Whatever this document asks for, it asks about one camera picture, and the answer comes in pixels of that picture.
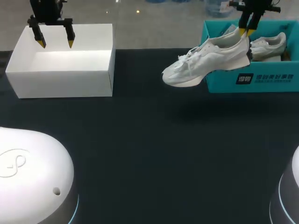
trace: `teal shoe box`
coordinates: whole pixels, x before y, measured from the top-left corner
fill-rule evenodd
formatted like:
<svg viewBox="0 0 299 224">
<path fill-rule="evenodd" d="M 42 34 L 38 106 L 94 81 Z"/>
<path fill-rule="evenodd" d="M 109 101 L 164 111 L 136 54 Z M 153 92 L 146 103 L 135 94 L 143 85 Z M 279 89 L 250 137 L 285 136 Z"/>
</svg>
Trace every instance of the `teal shoe box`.
<svg viewBox="0 0 299 224">
<path fill-rule="evenodd" d="M 205 21 L 201 44 L 207 38 L 221 36 L 238 21 Z M 260 21 L 250 39 L 273 37 L 284 32 L 291 61 L 251 62 L 250 66 L 232 71 L 216 70 L 206 76 L 212 93 L 291 92 L 299 91 L 299 24 L 296 21 Z"/>
</svg>

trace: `white sneaker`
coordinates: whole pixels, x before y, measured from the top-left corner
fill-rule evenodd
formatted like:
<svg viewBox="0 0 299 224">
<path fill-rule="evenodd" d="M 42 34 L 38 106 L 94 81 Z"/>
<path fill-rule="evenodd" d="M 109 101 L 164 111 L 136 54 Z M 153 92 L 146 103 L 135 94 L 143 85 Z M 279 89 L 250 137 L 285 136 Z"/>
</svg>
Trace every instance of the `white sneaker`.
<svg viewBox="0 0 299 224">
<path fill-rule="evenodd" d="M 186 55 L 166 68 L 163 81 L 175 87 L 198 85 L 214 70 L 234 70 L 250 65 L 249 38 L 240 37 L 239 28 L 227 35 L 207 39 L 200 47 L 191 49 Z"/>
<path fill-rule="evenodd" d="M 263 61 L 269 57 L 280 56 L 286 48 L 285 33 L 275 37 L 261 37 L 251 42 L 253 61 Z"/>
</svg>

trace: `tiled floor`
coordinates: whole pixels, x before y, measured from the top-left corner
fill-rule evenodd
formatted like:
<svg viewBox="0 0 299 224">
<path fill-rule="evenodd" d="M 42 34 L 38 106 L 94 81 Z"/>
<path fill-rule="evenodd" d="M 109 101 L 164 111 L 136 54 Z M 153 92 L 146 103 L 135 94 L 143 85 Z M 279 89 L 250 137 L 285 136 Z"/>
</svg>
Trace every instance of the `tiled floor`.
<svg viewBox="0 0 299 224">
<path fill-rule="evenodd" d="M 279 6 L 281 14 L 267 13 L 265 19 L 297 18 L 299 1 L 281 0 Z M 200 41 L 203 21 L 214 19 L 201 0 L 69 0 L 63 12 L 76 24 L 113 23 L 118 49 L 191 48 Z M 14 48 L 31 14 L 29 0 L 0 0 L 0 50 Z M 239 17 L 234 12 L 229 18 Z"/>
</svg>

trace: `white box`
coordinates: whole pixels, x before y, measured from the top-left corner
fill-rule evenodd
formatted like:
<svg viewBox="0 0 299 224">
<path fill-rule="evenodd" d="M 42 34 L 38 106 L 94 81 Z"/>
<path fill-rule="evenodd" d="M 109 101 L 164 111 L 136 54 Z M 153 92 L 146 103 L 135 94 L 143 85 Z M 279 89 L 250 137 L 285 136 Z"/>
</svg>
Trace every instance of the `white box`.
<svg viewBox="0 0 299 224">
<path fill-rule="evenodd" d="M 43 49 L 26 26 L 6 75 L 19 98 L 110 97 L 114 79 L 112 24 L 73 25 L 70 49 L 63 26 L 40 26 Z"/>
</svg>

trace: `black tabletop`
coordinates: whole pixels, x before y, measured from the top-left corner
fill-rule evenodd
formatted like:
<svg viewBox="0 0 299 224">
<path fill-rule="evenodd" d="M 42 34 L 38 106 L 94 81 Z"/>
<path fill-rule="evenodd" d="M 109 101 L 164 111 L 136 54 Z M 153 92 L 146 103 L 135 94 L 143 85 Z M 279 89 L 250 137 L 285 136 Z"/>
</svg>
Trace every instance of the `black tabletop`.
<svg viewBox="0 0 299 224">
<path fill-rule="evenodd" d="M 67 148 L 83 223 L 267 224 L 299 145 L 299 94 L 165 85 L 161 71 L 186 52 L 117 50 L 112 98 L 20 100 L 0 75 L 0 126 Z"/>
</svg>

